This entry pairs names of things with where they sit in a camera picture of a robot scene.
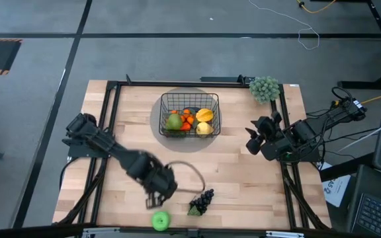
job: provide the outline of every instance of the gray floor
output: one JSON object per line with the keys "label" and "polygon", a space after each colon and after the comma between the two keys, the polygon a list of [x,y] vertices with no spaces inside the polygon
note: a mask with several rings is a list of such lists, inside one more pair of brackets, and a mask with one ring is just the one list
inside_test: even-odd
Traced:
{"label": "gray floor", "polygon": [[[86,0],[0,0],[0,32],[75,32]],[[310,15],[293,1],[253,0],[260,7],[296,17],[318,32],[380,30],[365,4],[336,3]],[[375,1],[381,14],[381,1]],[[324,3],[307,3],[318,9]],[[301,26],[247,1],[93,1],[85,32],[297,32]],[[303,40],[315,45],[315,40]],[[72,39],[25,40],[7,76],[0,77],[0,229],[10,226],[24,180],[60,83]],[[307,111],[327,108],[339,80],[373,81],[381,76],[381,40],[321,40],[307,51],[295,39],[83,39],[71,70],[26,226],[48,225],[58,196],[67,147],[65,126],[80,111],[90,79],[198,81],[201,76],[271,75],[298,83]],[[381,91],[351,91],[359,100]],[[368,104],[367,118],[336,127],[332,137],[379,125],[381,100]],[[331,143],[337,151],[347,141]],[[374,139],[354,147],[371,152]],[[350,157],[327,154],[331,164]],[[336,219],[336,228],[341,224]]]}

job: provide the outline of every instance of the yellow fruit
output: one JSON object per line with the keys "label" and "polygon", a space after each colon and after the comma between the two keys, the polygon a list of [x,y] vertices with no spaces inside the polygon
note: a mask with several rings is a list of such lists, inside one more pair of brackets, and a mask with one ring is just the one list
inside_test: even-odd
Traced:
{"label": "yellow fruit", "polygon": [[206,122],[201,122],[196,127],[196,133],[198,135],[209,135],[214,131],[214,129]]}
{"label": "yellow fruit", "polygon": [[209,122],[214,117],[214,114],[210,109],[204,108],[196,113],[196,119],[199,122]]}

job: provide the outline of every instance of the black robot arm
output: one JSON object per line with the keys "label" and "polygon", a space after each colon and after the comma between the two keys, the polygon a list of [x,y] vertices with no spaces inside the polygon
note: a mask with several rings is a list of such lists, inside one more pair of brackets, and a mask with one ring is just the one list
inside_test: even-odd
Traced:
{"label": "black robot arm", "polygon": [[162,206],[176,191],[177,183],[171,167],[163,166],[147,151],[128,150],[121,146],[109,133],[96,127],[89,115],[77,115],[66,129],[69,138],[84,139],[92,149],[105,151],[116,158],[126,174],[142,185],[148,194],[147,208]]}
{"label": "black robot arm", "polygon": [[346,97],[333,104],[326,113],[299,120],[283,130],[279,126],[282,120],[280,114],[273,112],[271,118],[262,116],[257,121],[252,121],[257,132],[246,128],[251,134],[246,147],[254,155],[261,150],[269,161],[317,162],[319,157],[312,156],[312,152],[323,142],[325,131],[340,123],[362,120],[365,112],[366,108],[357,100]]}

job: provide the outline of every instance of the white cable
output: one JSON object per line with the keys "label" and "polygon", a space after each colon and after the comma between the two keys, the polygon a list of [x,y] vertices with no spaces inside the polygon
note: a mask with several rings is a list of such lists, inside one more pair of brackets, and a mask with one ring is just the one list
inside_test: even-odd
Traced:
{"label": "white cable", "polygon": [[348,148],[348,147],[351,146],[351,145],[354,145],[354,144],[356,144],[356,143],[362,141],[363,139],[369,138],[369,137],[372,136],[374,133],[379,132],[379,131],[381,131],[381,128],[378,128],[377,130],[371,132],[371,133],[368,134],[367,136],[364,136],[363,138],[360,138],[360,139],[354,141],[353,143],[350,143],[349,145],[347,145],[347,146],[345,146],[344,148],[340,149],[338,152],[340,152],[340,151],[342,151],[342,150]]}
{"label": "white cable", "polygon": [[[319,34],[318,34],[318,33],[317,33],[317,32],[316,32],[310,25],[308,25],[308,24],[306,24],[306,23],[304,23],[304,22],[302,22],[302,21],[300,21],[300,20],[298,20],[298,19],[295,19],[295,18],[293,18],[293,17],[290,17],[290,16],[288,16],[288,15],[286,15],[286,14],[278,13],[278,12],[276,12],[276,11],[274,11],[274,10],[271,10],[271,9],[266,9],[266,8],[263,8],[263,7],[258,7],[258,6],[257,6],[256,4],[254,4],[251,0],[248,0],[248,1],[249,1],[252,5],[254,5],[254,7],[258,8],[258,10],[267,10],[267,11],[276,13],[276,14],[278,14],[278,15],[280,15],[280,16],[288,17],[288,18],[290,18],[290,19],[292,19],[292,20],[295,20],[295,21],[297,21],[297,22],[299,22],[299,23],[305,25],[305,26],[308,26],[309,28],[300,29],[300,30],[298,31],[298,42],[299,42],[299,44],[301,44],[306,50],[313,50],[313,49],[318,48],[318,47],[320,46],[320,35],[319,35]],[[306,45],[305,45],[304,43],[301,42],[301,31],[303,31],[303,30],[312,30],[312,32],[314,32],[314,34],[317,35],[317,46],[314,46],[313,48],[308,48],[308,47],[306,47]]]}

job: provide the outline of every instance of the white paper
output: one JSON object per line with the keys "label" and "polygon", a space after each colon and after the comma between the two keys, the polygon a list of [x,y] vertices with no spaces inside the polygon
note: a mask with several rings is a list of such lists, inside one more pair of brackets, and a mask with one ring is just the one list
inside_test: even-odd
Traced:
{"label": "white paper", "polygon": [[[324,162],[324,165],[321,169],[323,170],[329,167],[331,167],[331,165]],[[345,194],[345,190],[347,189],[350,178],[350,175],[345,175],[340,178],[323,182],[322,184],[325,200],[338,208],[341,205],[342,198]]]}

